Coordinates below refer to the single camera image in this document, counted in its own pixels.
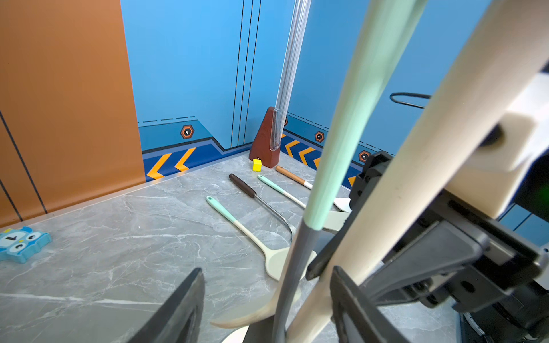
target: mint green handle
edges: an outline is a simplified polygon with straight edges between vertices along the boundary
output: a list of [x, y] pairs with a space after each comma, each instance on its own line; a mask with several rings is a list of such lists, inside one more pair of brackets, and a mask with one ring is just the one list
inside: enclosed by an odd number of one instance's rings
[[275, 184], [274, 182], [272, 182], [271, 180], [269, 180], [265, 176], [258, 175], [257, 177], [259, 177], [259, 180], [265, 182], [266, 184], [268, 184], [269, 186], [271, 186], [275, 190], [279, 191], [280, 193], [284, 194], [286, 192], [284, 189], [280, 188], [277, 184]]
[[219, 213], [223, 215], [223, 217], [227, 218], [231, 223], [234, 224], [234, 222], [237, 221], [237, 219], [233, 217], [233, 215], [230, 214], [229, 211], [227, 211], [225, 207], [223, 207], [223, 205], [219, 203], [219, 201], [215, 200], [209, 195], [206, 197], [206, 201], [208, 202], [208, 204], [211, 205], [211, 207], [215, 208]]

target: blue owl toy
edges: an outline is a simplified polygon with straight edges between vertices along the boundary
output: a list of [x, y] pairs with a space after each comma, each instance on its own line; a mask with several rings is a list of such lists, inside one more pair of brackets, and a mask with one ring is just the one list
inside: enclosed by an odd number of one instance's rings
[[0, 261], [10, 259], [25, 263], [51, 241], [49, 233], [32, 231], [28, 226], [19, 230], [7, 229], [0, 233]]

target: mint green silicone spatula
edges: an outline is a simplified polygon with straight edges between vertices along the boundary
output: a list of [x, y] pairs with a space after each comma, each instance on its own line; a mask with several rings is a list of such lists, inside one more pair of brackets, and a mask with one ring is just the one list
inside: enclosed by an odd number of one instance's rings
[[[259, 180], [261, 180], [264, 183], [266, 183], [267, 185], [269, 185], [272, 189], [280, 192], [282, 195], [285, 195], [286, 197], [288, 197], [290, 200], [292, 200], [293, 202], [295, 202], [299, 206], [301, 206], [303, 208], [306, 207], [306, 205], [303, 202], [301, 202], [298, 198], [296, 198], [293, 195], [291, 195], [290, 193], [286, 192], [279, 185], [275, 184], [274, 182], [272, 182], [271, 180], [269, 180], [265, 176], [258, 175], [257, 177], [259, 178]], [[347, 220], [348, 216], [349, 216], [348, 212], [329, 211], [328, 216], [326, 217], [326, 220], [324, 221], [323, 228], [325, 228], [329, 231], [337, 232], [337, 231], [341, 230], [341, 227], [345, 223], [345, 220]]]
[[[265, 270], [267, 271], [267, 274], [275, 279], [276, 281], [280, 280], [280, 275], [282, 274], [282, 267], [284, 266], [284, 261], [286, 260], [286, 257], [288, 256], [288, 250], [290, 247], [272, 250], [269, 249], [265, 244], [263, 244], [262, 241], [259, 240], [250, 230], [246, 229], [244, 225], [242, 225], [237, 219], [229, 213], [223, 207], [217, 200], [212, 198], [211, 196], [206, 197], [206, 201], [208, 204], [210, 204], [213, 208], [215, 208], [219, 213], [223, 215], [223, 217], [227, 218], [231, 223], [233, 223], [234, 226], [236, 226], [240, 231], [242, 231], [245, 235], [247, 235], [254, 243], [263, 251], [263, 254], [265, 254]], [[311, 255], [309, 256], [309, 263], [316, 257], [316, 252], [312, 251]]]

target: marble surface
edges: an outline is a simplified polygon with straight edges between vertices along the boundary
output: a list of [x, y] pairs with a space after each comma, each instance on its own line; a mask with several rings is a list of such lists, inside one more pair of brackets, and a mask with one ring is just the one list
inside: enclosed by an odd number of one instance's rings
[[[281, 154], [280, 165], [308, 181], [315, 171]], [[290, 232], [260, 203], [228, 179], [252, 186], [295, 225], [303, 210], [259, 181], [251, 161], [237, 155], [177, 178], [35, 223], [53, 242], [29, 262], [0, 262], [0, 341], [126, 342], [195, 267], [206, 280], [200, 342], [218, 343], [231, 330], [209, 320], [232, 306], [276, 288], [261, 250], [205, 201], [216, 198], [269, 248], [289, 245]], [[261, 172], [301, 201], [305, 187], [274, 170]], [[346, 196], [341, 188], [338, 196]], [[312, 289], [302, 280], [303, 295]], [[456, 315], [449, 304], [420, 304], [382, 312], [410, 342], [455, 342]], [[332, 324], [315, 342], [337, 342]]]

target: black cable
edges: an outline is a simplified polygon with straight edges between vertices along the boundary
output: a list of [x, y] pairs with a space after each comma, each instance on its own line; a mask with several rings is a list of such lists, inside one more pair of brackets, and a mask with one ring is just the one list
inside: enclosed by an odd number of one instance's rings
[[391, 101], [394, 102], [394, 103], [401, 104], [401, 105], [407, 105], [407, 106], [411, 106], [411, 107], [415, 107], [415, 108], [421, 108], [421, 109], [424, 109], [425, 106], [420, 106], [420, 105], [416, 105], [416, 104], [405, 103], [405, 102], [403, 102], [403, 101], [398, 101], [398, 100], [396, 100], [396, 99], [394, 98], [394, 97], [399, 97], [399, 96], [403, 96], [403, 97], [412, 97], [412, 98], [421, 98], [421, 99], [430, 99], [430, 98], [431, 98], [431, 96], [430, 96], [430, 95], [427, 95], [427, 94], [407, 93], [407, 92], [392, 93], [392, 94], [389, 96], [389, 99], [391, 99]]

